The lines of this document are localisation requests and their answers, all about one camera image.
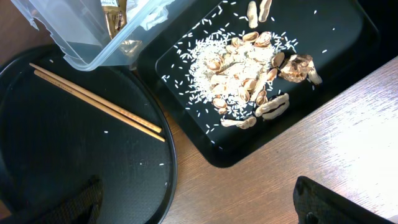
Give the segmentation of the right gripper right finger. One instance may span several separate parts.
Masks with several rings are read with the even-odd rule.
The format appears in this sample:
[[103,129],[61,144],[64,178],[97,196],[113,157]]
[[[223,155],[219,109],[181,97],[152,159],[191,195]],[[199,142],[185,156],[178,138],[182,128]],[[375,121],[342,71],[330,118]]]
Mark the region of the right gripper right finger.
[[306,176],[298,177],[293,201],[300,224],[393,224]]

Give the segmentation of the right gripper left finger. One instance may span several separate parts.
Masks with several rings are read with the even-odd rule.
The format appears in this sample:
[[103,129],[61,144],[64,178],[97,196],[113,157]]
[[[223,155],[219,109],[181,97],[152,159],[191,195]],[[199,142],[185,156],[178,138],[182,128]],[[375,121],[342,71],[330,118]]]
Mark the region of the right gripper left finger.
[[34,224],[97,224],[103,201],[103,181],[92,177],[75,195],[47,210]]

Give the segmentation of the wooden chopstick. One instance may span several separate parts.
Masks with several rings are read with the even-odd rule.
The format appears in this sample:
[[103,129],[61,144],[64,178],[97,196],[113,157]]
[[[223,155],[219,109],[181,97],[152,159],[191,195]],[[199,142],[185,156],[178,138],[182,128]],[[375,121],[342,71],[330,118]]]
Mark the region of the wooden chopstick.
[[84,95],[84,94],[72,89],[71,87],[67,86],[66,84],[61,83],[60,81],[58,81],[58,80],[46,75],[45,73],[40,72],[38,70],[35,70],[34,74],[37,75],[38,77],[48,81],[49,83],[51,83],[51,84],[53,84],[53,85],[65,90],[66,92],[72,94],[73,96],[83,100],[84,102],[90,104],[91,106],[94,106],[95,108],[107,113],[108,115],[110,115],[110,116],[112,116],[112,117],[114,117],[114,118],[116,118],[116,119],[118,119],[118,120],[120,120],[120,121],[122,121],[122,122],[124,122],[124,123],[126,123],[126,124],[128,124],[130,126],[132,126],[133,128],[136,128],[139,131],[141,131],[143,133],[146,133],[146,134],[152,136],[153,138],[156,138],[156,139],[158,139],[158,140],[160,140],[162,142],[165,142],[165,139],[163,137],[159,136],[158,134],[156,134],[155,132],[150,131],[149,129],[143,127],[142,125],[136,123],[135,121],[133,121],[133,120],[123,116],[122,114],[112,110],[111,108],[108,108],[107,106],[105,106],[105,105],[103,105],[103,104],[101,104],[101,103],[89,98],[88,96],[86,96],[86,95]]
[[128,110],[125,110],[124,108],[122,108],[122,107],[120,107],[118,105],[115,105],[114,103],[112,103],[112,102],[110,102],[108,100],[105,100],[104,98],[102,98],[102,97],[100,97],[100,96],[98,96],[98,95],[96,95],[96,94],[94,94],[94,93],[82,88],[81,86],[78,86],[78,85],[76,85],[76,84],[74,84],[74,83],[72,83],[72,82],[70,82],[70,81],[68,81],[68,80],[66,80],[66,79],[64,79],[64,78],[62,78],[62,77],[60,77],[60,76],[58,76],[58,75],[56,75],[56,74],[54,74],[54,73],[52,73],[52,72],[50,72],[48,70],[36,65],[36,64],[34,64],[34,63],[30,63],[29,65],[31,67],[34,67],[35,69],[39,70],[40,72],[43,72],[46,75],[56,79],[57,81],[60,81],[61,83],[66,84],[67,86],[71,87],[72,89],[79,91],[80,93],[84,94],[85,96],[97,101],[98,103],[101,103],[102,105],[105,105],[108,108],[111,108],[112,110],[117,111],[118,113],[120,113],[120,114],[124,115],[125,117],[127,117],[127,118],[129,118],[129,119],[131,119],[131,120],[133,120],[133,121],[135,121],[135,122],[137,122],[137,123],[149,128],[149,129],[151,129],[152,131],[155,131],[156,133],[160,133],[162,131],[162,128],[156,126],[155,124],[153,124],[153,123],[151,123],[151,122],[149,122],[149,121],[147,121],[147,120],[145,120],[145,119],[143,119],[143,118],[141,118],[141,117],[129,112]]

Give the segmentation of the food scraps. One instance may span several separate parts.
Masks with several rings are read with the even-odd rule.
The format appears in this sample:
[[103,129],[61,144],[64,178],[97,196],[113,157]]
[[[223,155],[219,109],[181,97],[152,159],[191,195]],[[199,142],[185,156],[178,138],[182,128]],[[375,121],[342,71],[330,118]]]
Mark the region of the food scraps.
[[280,116],[289,96],[274,83],[322,83],[297,40],[267,30],[275,1],[223,1],[157,62],[160,79],[212,144]]

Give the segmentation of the gold foil wrapper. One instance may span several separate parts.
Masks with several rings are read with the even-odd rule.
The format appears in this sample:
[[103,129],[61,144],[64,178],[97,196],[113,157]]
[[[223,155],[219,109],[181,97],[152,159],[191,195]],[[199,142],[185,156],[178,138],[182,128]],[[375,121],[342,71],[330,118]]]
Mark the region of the gold foil wrapper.
[[[101,0],[101,7],[105,16],[106,28],[111,40],[127,25],[127,4],[136,7],[136,1],[128,0]],[[134,52],[142,44],[141,40],[124,40],[120,44],[120,51],[124,55],[133,56]]]

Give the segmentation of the white napkin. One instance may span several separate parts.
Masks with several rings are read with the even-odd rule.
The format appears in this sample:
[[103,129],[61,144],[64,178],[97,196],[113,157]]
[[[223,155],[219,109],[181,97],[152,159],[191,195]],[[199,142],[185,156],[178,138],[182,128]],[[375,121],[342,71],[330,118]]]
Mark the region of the white napkin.
[[139,11],[148,9],[145,18],[141,19],[139,24],[144,30],[148,31],[157,24],[163,23],[168,19],[169,11],[167,6],[174,0],[127,0],[126,1],[126,19],[132,22]]

